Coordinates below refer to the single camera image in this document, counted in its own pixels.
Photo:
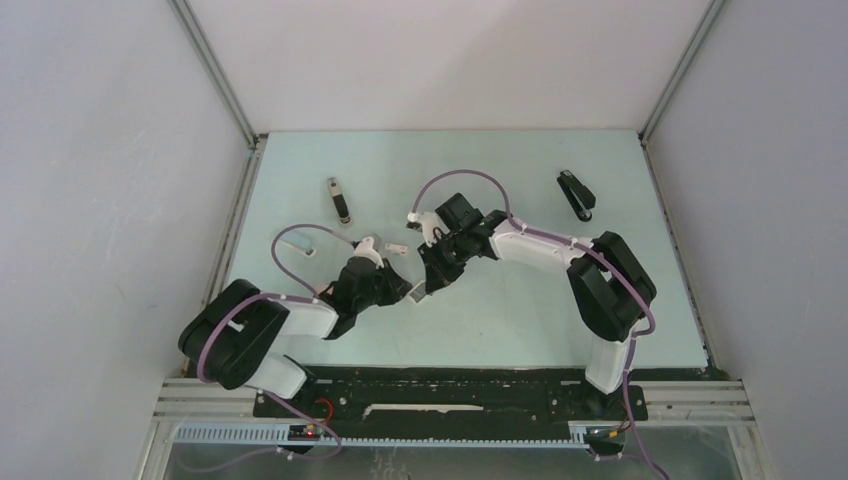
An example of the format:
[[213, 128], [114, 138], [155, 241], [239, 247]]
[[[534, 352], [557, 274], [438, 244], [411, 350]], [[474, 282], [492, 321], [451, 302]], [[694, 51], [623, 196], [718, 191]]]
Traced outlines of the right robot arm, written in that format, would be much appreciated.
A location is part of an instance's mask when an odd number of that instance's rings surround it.
[[433, 212], [413, 209], [407, 226], [423, 235], [418, 252], [428, 294], [453, 284], [473, 258], [566, 275], [580, 318], [592, 334], [583, 408], [593, 417], [606, 418], [620, 407], [619, 387], [631, 369], [635, 340], [656, 328], [650, 304], [657, 295], [654, 282], [620, 235], [556, 234], [521, 222], [508, 208], [484, 215], [460, 193]]

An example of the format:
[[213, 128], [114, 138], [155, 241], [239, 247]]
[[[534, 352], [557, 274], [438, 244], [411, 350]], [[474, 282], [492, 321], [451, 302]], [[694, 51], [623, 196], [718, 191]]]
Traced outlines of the white staple box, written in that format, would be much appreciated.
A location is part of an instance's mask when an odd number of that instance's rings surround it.
[[408, 254], [408, 247], [406, 245], [387, 242], [384, 248], [387, 252], [394, 255], [405, 256]]

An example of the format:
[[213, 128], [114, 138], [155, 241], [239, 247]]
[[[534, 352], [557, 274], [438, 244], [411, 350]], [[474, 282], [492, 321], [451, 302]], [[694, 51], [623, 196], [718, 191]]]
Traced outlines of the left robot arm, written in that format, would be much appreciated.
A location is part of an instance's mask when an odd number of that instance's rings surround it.
[[290, 415], [304, 416], [316, 403], [314, 378], [283, 352], [284, 338], [338, 339], [362, 312], [392, 306], [412, 289], [388, 260], [358, 256], [315, 298], [263, 292], [237, 279], [185, 327], [177, 345], [201, 381], [271, 392]]

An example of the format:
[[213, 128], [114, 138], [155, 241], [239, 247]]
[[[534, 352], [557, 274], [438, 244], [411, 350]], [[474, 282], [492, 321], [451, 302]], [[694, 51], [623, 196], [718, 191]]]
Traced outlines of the staple box tray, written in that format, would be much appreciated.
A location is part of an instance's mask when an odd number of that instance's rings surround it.
[[422, 302], [427, 297], [426, 281], [421, 280], [416, 283], [413, 288], [407, 293], [406, 299], [413, 304]]

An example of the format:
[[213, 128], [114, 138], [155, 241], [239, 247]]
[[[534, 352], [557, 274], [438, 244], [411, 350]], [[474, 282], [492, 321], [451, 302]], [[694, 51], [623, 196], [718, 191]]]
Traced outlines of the beige and black large stapler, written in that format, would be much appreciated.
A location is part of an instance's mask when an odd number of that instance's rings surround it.
[[330, 177], [327, 179], [327, 187], [338, 222], [342, 226], [349, 227], [352, 224], [352, 217], [339, 181], [335, 177]]

